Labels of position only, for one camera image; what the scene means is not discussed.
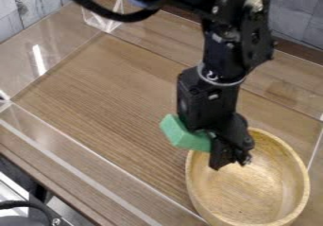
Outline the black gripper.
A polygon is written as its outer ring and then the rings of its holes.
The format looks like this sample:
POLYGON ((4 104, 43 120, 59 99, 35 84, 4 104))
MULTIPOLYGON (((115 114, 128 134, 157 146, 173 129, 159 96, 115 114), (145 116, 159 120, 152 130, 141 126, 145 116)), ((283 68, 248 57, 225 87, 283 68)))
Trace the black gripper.
POLYGON ((212 130, 208 166, 220 170, 236 161, 251 163, 255 142, 236 105, 240 86, 216 86, 201 79, 197 68, 181 71, 176 79, 176 112, 188 131, 212 130))

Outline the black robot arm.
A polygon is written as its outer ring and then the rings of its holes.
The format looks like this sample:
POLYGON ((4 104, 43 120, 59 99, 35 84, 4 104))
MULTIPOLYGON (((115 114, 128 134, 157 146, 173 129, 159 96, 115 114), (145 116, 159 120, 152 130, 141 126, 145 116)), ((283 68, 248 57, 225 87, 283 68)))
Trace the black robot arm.
POLYGON ((248 164, 255 142, 237 113, 237 99, 245 77, 274 55, 270 0, 129 1, 145 9, 169 4, 197 15, 203 57, 176 79, 177 118, 188 132, 205 134, 212 169, 248 164))

